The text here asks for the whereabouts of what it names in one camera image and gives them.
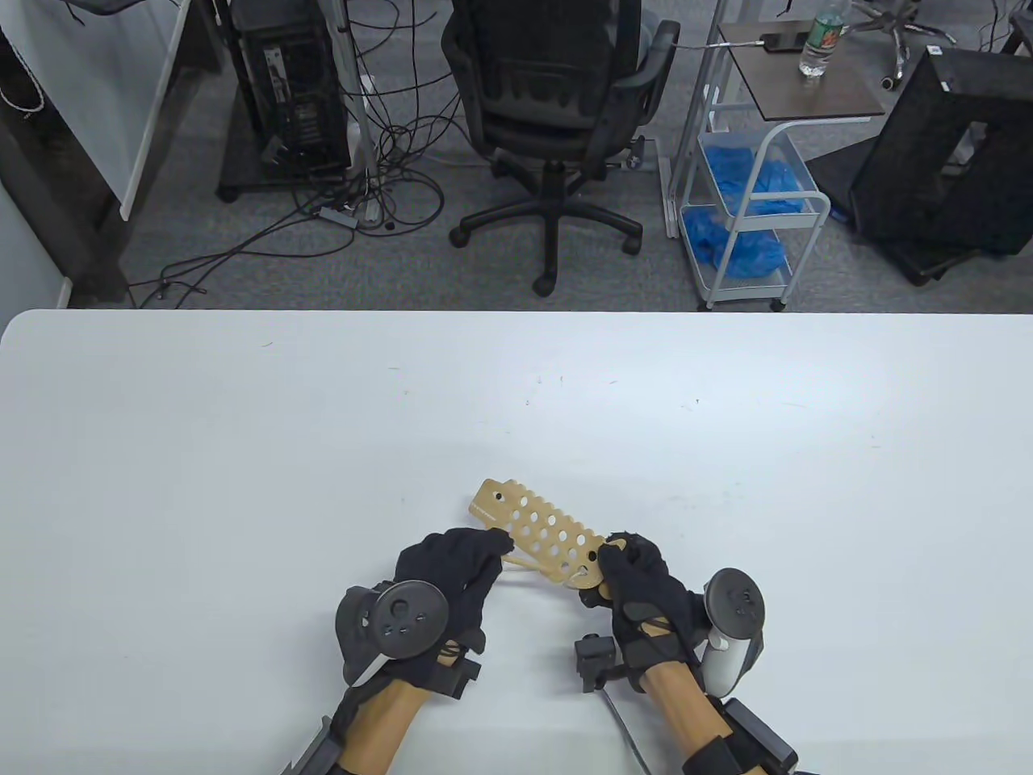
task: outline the white wall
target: white wall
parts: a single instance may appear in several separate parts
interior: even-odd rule
[[[27,309],[57,307],[64,278],[0,185],[0,334]]]

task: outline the chair base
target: chair base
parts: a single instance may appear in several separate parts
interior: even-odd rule
[[[629,255],[636,255],[641,250],[640,223],[595,205],[572,202],[569,198],[588,182],[589,178],[581,174],[568,183],[567,168],[563,162],[545,162],[539,182],[530,171],[515,161],[499,156],[492,162],[492,175],[496,178],[512,177],[533,198],[468,215],[448,233],[448,241],[455,247],[463,248],[469,244],[470,235],[474,229],[487,226],[489,223],[528,215],[541,217],[545,221],[545,268],[531,285],[539,297],[545,298],[556,289],[556,279],[559,275],[560,218],[564,216],[602,223],[626,235],[622,250]]]
[[[901,85],[901,82],[904,80],[904,67],[911,58],[911,50],[908,48],[905,33],[938,37],[952,45],[958,44],[958,41],[950,33],[938,27],[917,24],[914,21],[919,5],[916,0],[897,0],[896,5],[895,9],[889,10],[881,9],[876,3],[853,0],[853,7],[868,17],[868,21],[860,24],[847,25],[843,29],[844,35],[855,32],[880,31],[893,36],[896,49],[894,71],[882,79],[882,88],[886,91],[894,91]]]

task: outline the white panel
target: white panel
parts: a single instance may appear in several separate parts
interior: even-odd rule
[[[2,0],[0,28],[129,218],[190,0],[72,19],[61,0]]]
[[[64,278],[0,185],[0,334],[27,309],[56,307]]]

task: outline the computer tower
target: computer tower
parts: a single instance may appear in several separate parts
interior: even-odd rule
[[[1033,60],[929,47],[850,205],[880,245],[1020,252],[1033,238]]]
[[[347,117],[317,0],[233,0],[230,12],[261,118],[263,161],[343,175]]]

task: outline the blue plastic bag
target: blue plastic bag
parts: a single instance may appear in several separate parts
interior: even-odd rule
[[[710,162],[717,187],[734,215],[743,203],[743,191],[753,169],[753,151],[749,148],[708,148]],[[784,161],[769,159],[760,165],[757,183],[753,186],[757,193],[769,191],[799,191],[800,182],[792,169]],[[777,215],[779,213],[800,213],[804,210],[803,199],[772,199],[754,202],[747,209],[747,215]]]
[[[713,208],[688,208],[682,217],[696,259],[717,269],[728,244],[728,229],[715,222],[713,212]],[[784,265],[785,248],[774,231],[742,231],[725,276],[738,280],[766,277]]]
[[[743,192],[753,169],[753,151],[749,148],[707,149],[707,161],[732,214],[739,212],[743,203]],[[753,190],[799,191],[800,182],[784,161],[769,160],[760,165],[760,174]],[[800,213],[803,209],[803,199],[772,199],[752,203],[746,214],[777,215]],[[699,261],[717,269],[728,244],[728,229],[714,220],[713,213],[712,208],[689,208],[683,217],[692,252]],[[745,231],[735,241],[725,276],[737,280],[766,277],[785,266],[785,248],[775,238],[774,231]]]

